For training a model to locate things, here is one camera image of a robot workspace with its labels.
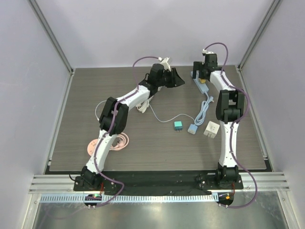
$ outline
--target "white wall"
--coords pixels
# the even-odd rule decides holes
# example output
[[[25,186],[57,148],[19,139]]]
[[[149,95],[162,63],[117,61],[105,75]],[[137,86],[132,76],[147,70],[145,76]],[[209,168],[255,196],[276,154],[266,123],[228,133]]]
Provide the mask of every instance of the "white wall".
[[[0,2],[0,228],[21,227],[69,74],[26,0]]]
[[[303,217],[304,9],[304,0],[284,0],[243,70],[272,163],[277,169],[284,171]]]
[[[73,67],[115,67],[146,55],[192,65],[212,42],[226,43],[229,64],[239,64],[272,0],[37,2]],[[223,48],[213,50],[222,63]]]

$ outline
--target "metal corner post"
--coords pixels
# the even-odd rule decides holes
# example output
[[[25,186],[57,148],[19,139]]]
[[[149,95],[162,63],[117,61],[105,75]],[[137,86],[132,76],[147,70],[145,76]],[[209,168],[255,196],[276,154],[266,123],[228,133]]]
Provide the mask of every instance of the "metal corner post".
[[[258,27],[258,30],[256,31],[247,51],[245,52],[243,58],[242,58],[242,61],[240,62],[240,64],[238,65],[238,68],[240,70],[243,69],[246,61],[248,60],[250,54],[252,53],[254,47],[256,46],[257,42],[259,41],[259,39],[261,38],[261,36],[263,35],[266,27],[268,26],[271,18],[274,16],[276,10],[278,9],[280,3],[282,2],[283,0],[273,0],[273,2],[271,3],[264,19],[262,20],[260,26]]]
[[[28,0],[30,6],[32,7],[33,11],[35,12],[38,20],[40,21],[43,29],[45,30],[45,32],[47,33],[50,41],[52,42],[54,48],[56,49],[58,55],[60,56],[62,62],[64,63],[64,65],[66,66],[66,68],[68,69],[69,73],[72,74],[72,67],[66,57],[66,55],[64,54],[61,46],[59,45],[54,33],[52,32],[52,29],[50,28],[46,18],[44,17],[39,5],[37,4],[36,0]]]

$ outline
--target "purple cable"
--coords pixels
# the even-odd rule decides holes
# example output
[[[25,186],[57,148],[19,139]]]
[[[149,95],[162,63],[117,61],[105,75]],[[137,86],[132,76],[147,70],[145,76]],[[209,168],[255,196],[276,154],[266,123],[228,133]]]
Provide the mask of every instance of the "purple cable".
[[[118,104],[119,104],[120,102],[122,102],[122,101],[124,101],[124,100],[126,100],[126,99],[128,99],[128,98],[130,98],[130,97],[132,97],[133,95],[135,95],[135,94],[139,91],[139,84],[138,84],[138,81],[137,81],[137,77],[135,76],[134,66],[135,66],[136,63],[139,62],[140,60],[147,59],[147,58],[158,59],[158,57],[155,57],[155,56],[144,56],[144,57],[142,57],[142,58],[136,60],[136,61],[133,63],[133,65],[132,65],[132,73],[133,73],[135,82],[136,82],[136,84],[137,84],[137,89],[135,90],[134,93],[132,93],[132,94],[130,94],[129,96],[127,96],[127,97],[125,97],[125,98],[123,98],[123,99],[121,99],[121,100],[119,100],[119,101],[116,102],[116,104],[114,105],[114,112],[113,112],[113,113],[114,113],[114,116],[113,116],[113,118],[112,118],[112,122],[111,122],[110,128],[109,128],[108,132],[106,132],[105,134],[103,134],[101,140],[99,141],[99,143],[97,144],[97,146],[96,146],[96,148],[95,148],[95,151],[94,151],[94,166],[95,166],[95,169],[99,172],[99,174],[100,174],[103,178],[109,180],[110,182],[113,182],[113,183],[116,183],[116,184],[119,184],[119,185],[122,186],[121,189],[120,189],[113,197],[111,197],[109,200],[105,201],[104,203],[97,204],[97,205],[96,205],[97,208],[98,208],[98,207],[102,207],[102,206],[108,204],[110,201],[112,201],[114,198],[116,198],[116,197],[123,191],[123,189],[124,189],[124,187],[125,187],[125,185],[124,185],[123,182],[117,181],[117,180],[113,180],[113,179],[107,177],[106,175],[104,175],[104,174],[99,170],[99,168],[98,168],[98,166],[97,166],[97,163],[96,163],[96,154],[97,154],[97,151],[98,151],[98,149],[99,149],[99,147],[100,147],[100,145],[101,145],[103,139],[105,138],[106,134],[109,134],[109,133],[111,132],[112,128],[113,128],[114,121],[115,121],[115,116],[116,116],[116,114],[117,114],[116,111],[117,111]],[[71,213],[70,215],[65,216],[65,217],[55,217],[55,216],[50,215],[50,214],[49,214],[49,211],[46,211],[46,216],[48,216],[48,217],[50,217],[50,218],[52,218],[52,219],[68,219],[68,218],[70,218],[71,216],[75,215],[76,213],[78,213],[79,211],[84,210],[84,209],[87,209],[87,208],[80,208],[80,209],[76,210],[75,212],[73,212],[73,213]],[[44,218],[42,219],[42,221],[41,221],[41,223],[40,223],[40,226],[38,227],[39,229],[41,228],[43,222],[45,221],[45,218],[46,218],[46,217],[44,217]]]
[[[246,169],[242,164],[240,164],[240,162],[237,160],[237,158],[236,158],[235,155],[233,154],[233,144],[232,144],[232,141],[233,141],[233,126],[234,126],[235,123],[239,123],[239,122],[248,114],[248,112],[249,112],[249,107],[250,107],[250,97],[249,97],[249,95],[248,95],[243,89],[238,88],[238,87],[234,87],[233,85],[230,85],[230,84],[226,81],[226,79],[224,78],[224,76],[223,76],[224,67],[225,67],[225,65],[226,65],[226,63],[227,63],[228,56],[229,56],[228,47],[227,47],[224,43],[215,42],[215,43],[212,43],[212,44],[208,45],[208,46],[205,48],[205,50],[206,50],[207,48],[209,48],[210,46],[215,45],[215,44],[220,44],[220,45],[224,46],[224,47],[225,47],[225,50],[226,50],[226,56],[225,56],[224,64],[223,64],[223,67],[221,68],[221,71],[220,71],[220,76],[221,76],[222,80],[225,82],[225,84],[226,84],[227,86],[229,86],[229,87],[231,87],[231,88],[233,88],[233,89],[235,89],[235,90],[237,90],[237,91],[243,93],[244,96],[246,97],[246,100],[247,100],[247,107],[246,107],[246,110],[245,110],[244,114],[243,114],[240,118],[238,118],[237,120],[235,120],[235,121],[232,122],[232,125],[231,125],[231,132],[230,132],[230,151],[231,151],[231,155],[232,155],[234,161],[237,163],[237,165],[238,165],[240,168],[242,168],[245,172],[247,172],[247,173],[250,175],[250,177],[252,178],[252,180],[253,180],[253,182],[254,182],[254,185],[255,185],[255,194],[254,194],[253,198],[250,200],[249,203],[244,204],[244,205],[241,205],[241,206],[228,206],[228,208],[235,208],[235,209],[236,209],[236,208],[244,208],[244,207],[249,206],[250,204],[252,204],[252,203],[255,201],[255,199],[256,199],[256,197],[257,197],[257,183],[256,183],[256,180],[255,180],[254,176],[251,174],[251,172],[250,172],[248,169]]]

